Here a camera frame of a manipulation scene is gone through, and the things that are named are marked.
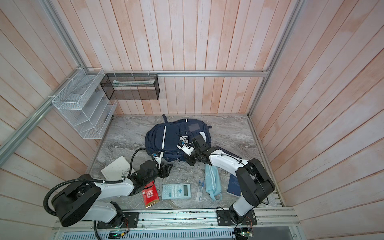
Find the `navy blue student backpack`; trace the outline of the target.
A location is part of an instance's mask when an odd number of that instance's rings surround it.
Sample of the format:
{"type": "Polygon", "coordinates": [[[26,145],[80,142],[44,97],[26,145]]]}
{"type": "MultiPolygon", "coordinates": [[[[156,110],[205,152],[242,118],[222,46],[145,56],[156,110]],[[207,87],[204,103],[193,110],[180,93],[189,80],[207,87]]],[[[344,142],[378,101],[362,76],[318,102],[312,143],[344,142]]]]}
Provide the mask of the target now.
{"type": "Polygon", "coordinates": [[[182,140],[189,142],[192,138],[203,133],[207,144],[212,142],[208,126],[205,122],[197,119],[181,119],[169,122],[166,115],[162,115],[164,122],[155,125],[145,136],[145,148],[150,154],[163,153],[162,159],[167,162],[182,161],[185,159],[185,152],[178,148],[182,140]]]}

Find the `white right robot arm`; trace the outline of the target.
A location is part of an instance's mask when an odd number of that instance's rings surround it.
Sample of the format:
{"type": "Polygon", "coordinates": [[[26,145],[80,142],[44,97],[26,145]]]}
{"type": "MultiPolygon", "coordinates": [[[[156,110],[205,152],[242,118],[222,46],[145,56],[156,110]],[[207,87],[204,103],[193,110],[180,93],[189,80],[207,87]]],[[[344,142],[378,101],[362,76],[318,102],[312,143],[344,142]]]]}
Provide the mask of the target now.
{"type": "Polygon", "coordinates": [[[178,148],[186,154],[190,166],[201,162],[237,177],[242,195],[228,210],[217,211],[220,226],[243,223],[249,214],[254,214],[253,209],[268,200],[268,196],[276,189],[266,169],[256,158],[243,160],[219,147],[212,147],[201,135],[188,142],[180,140],[178,148]]]}

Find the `light blue pencil case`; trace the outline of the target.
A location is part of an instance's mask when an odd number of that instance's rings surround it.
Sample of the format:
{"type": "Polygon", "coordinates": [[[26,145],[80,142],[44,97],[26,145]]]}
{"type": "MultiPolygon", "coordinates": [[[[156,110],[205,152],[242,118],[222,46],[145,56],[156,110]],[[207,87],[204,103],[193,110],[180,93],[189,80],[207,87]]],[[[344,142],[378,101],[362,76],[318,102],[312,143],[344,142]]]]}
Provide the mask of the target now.
{"type": "Polygon", "coordinates": [[[222,185],[218,168],[211,165],[205,166],[206,192],[210,195],[212,201],[221,201],[222,185]]]}

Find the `black mesh basket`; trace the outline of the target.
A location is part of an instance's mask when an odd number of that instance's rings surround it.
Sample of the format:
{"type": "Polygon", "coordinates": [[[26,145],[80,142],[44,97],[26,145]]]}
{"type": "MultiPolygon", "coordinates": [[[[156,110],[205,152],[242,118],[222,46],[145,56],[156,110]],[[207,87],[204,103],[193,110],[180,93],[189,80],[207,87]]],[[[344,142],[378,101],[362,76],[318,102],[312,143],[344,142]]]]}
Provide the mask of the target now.
{"type": "Polygon", "coordinates": [[[160,95],[156,74],[106,74],[101,87],[112,101],[157,101],[160,95]]]}

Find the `navy notebook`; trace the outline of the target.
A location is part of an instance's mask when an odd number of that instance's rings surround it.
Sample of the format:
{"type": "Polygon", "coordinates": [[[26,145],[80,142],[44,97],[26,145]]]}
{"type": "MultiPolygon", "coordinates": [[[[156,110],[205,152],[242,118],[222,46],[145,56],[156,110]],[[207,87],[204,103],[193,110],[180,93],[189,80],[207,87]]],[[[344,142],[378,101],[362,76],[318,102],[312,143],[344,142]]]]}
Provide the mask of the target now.
{"type": "Polygon", "coordinates": [[[236,197],[240,197],[242,195],[238,178],[232,174],[230,175],[227,193],[236,197]]]}

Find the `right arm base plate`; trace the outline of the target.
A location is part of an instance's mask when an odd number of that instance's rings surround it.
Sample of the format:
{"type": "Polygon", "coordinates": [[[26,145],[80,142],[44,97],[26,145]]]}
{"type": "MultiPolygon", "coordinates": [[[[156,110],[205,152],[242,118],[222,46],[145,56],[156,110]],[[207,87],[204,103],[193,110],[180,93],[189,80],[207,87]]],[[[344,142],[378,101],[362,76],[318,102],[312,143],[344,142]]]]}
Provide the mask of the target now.
{"type": "Polygon", "coordinates": [[[244,216],[238,216],[235,211],[216,209],[217,222],[219,226],[256,226],[257,219],[254,210],[248,211],[244,216]]]}

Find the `aluminium wall rail frame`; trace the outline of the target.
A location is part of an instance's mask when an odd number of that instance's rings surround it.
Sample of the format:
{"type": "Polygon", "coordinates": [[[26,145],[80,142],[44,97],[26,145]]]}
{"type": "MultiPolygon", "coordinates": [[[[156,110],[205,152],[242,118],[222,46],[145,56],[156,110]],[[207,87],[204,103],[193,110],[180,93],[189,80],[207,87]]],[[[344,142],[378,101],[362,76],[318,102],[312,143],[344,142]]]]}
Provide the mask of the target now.
{"type": "Polygon", "coordinates": [[[246,113],[256,86],[209,72],[267,71],[297,1],[1,1],[1,146],[70,74],[157,73],[154,102],[126,115],[246,113]]]}

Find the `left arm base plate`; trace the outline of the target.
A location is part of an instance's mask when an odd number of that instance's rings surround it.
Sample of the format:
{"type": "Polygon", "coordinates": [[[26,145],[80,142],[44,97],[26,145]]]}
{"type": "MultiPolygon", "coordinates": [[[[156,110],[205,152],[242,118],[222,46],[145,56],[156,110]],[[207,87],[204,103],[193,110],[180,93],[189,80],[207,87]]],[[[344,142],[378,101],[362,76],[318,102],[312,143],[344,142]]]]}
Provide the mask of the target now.
{"type": "Polygon", "coordinates": [[[98,222],[97,229],[135,229],[138,225],[139,215],[139,212],[117,214],[108,223],[98,222]]]}

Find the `white hardcover book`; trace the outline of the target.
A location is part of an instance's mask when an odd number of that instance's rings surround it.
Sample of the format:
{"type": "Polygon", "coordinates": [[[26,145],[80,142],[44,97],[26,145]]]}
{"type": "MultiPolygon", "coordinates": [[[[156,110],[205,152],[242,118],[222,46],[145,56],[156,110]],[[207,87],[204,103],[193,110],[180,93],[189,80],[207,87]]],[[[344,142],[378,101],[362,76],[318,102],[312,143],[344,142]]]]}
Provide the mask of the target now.
{"type": "Polygon", "coordinates": [[[122,176],[127,176],[130,170],[130,164],[127,159],[120,156],[115,161],[107,165],[101,170],[101,173],[106,180],[115,181],[120,180],[122,176]]]}

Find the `light blue calculator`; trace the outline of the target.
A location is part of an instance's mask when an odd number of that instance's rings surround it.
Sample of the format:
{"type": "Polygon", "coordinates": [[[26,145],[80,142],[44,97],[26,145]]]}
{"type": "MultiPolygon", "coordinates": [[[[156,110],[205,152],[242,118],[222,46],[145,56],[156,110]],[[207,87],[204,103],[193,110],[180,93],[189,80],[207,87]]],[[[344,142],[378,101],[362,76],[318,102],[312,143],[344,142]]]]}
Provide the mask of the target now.
{"type": "Polygon", "coordinates": [[[163,200],[190,199],[190,184],[165,184],[162,188],[163,200]]]}

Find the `clear pen pack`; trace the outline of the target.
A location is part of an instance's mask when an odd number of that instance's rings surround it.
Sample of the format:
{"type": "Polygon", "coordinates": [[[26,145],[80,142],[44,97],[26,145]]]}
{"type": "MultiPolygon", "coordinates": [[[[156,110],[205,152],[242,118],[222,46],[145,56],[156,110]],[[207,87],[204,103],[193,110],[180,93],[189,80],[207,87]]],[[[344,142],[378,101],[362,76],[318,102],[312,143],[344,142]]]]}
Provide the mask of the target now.
{"type": "Polygon", "coordinates": [[[195,200],[197,202],[202,202],[203,195],[204,195],[204,188],[205,188],[205,181],[199,180],[196,190],[196,197],[195,200]]]}

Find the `aluminium front rail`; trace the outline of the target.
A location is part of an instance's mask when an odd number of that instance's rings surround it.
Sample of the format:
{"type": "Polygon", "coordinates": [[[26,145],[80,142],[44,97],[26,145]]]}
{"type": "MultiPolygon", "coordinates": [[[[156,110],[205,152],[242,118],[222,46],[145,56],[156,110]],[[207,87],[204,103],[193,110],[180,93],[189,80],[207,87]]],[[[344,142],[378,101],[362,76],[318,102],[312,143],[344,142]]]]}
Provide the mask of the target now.
{"type": "MultiPolygon", "coordinates": [[[[138,213],[135,230],[181,230],[218,229],[216,209],[175,209],[175,210],[133,210],[126,214],[138,213]]],[[[298,215],[292,207],[257,207],[252,215],[244,218],[239,227],[290,227],[300,226],[298,215]]]]}

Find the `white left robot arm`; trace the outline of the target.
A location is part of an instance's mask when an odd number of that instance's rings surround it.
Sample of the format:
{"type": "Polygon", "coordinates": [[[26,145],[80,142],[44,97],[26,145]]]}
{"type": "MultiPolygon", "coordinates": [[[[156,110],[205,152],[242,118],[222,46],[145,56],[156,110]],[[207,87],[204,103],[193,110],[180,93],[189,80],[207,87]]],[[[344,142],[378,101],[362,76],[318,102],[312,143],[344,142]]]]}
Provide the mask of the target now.
{"type": "Polygon", "coordinates": [[[89,174],[64,181],[48,191],[43,200],[45,211],[58,217],[63,227],[80,221],[103,222],[113,228],[120,227],[125,215],[115,202],[103,203],[103,199],[134,196],[141,193],[156,178],[169,176],[171,164],[159,157],[151,157],[136,172],[129,172],[119,180],[99,180],[89,174]]]}

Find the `red booklet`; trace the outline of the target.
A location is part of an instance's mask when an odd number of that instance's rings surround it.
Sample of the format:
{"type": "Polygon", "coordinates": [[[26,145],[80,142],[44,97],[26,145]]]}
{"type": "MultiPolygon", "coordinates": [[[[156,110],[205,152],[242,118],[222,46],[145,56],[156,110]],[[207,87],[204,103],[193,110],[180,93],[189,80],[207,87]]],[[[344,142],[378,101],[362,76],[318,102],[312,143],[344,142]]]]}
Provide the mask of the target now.
{"type": "Polygon", "coordinates": [[[160,198],[155,186],[155,181],[150,182],[144,187],[144,190],[142,191],[142,196],[143,196],[143,200],[146,208],[149,208],[150,206],[153,206],[160,201],[160,198]]]}

